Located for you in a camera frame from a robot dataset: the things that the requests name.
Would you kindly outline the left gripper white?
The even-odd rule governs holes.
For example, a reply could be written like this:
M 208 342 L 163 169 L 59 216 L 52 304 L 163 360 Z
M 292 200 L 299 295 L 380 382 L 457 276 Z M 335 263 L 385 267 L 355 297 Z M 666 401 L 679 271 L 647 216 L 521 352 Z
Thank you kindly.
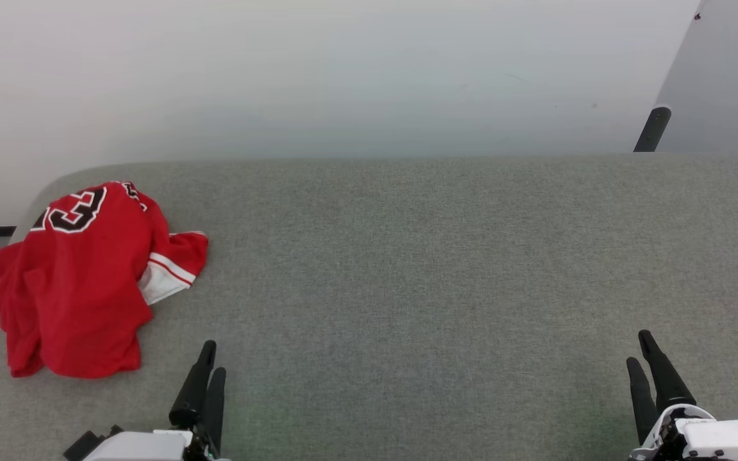
M 85 460 L 226 460 L 222 456 L 226 369 L 215 368 L 217 344 L 209 339 L 169 412 L 179 429 L 151 432 L 111 428 Z

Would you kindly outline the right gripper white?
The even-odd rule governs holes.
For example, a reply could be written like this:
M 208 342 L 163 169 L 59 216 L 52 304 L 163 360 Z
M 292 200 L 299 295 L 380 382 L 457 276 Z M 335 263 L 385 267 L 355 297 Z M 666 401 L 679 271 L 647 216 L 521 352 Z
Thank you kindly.
M 738 460 L 738 418 L 718 420 L 697 401 L 649 330 L 638 333 L 656 402 L 642 365 L 627 358 L 639 448 L 628 460 Z

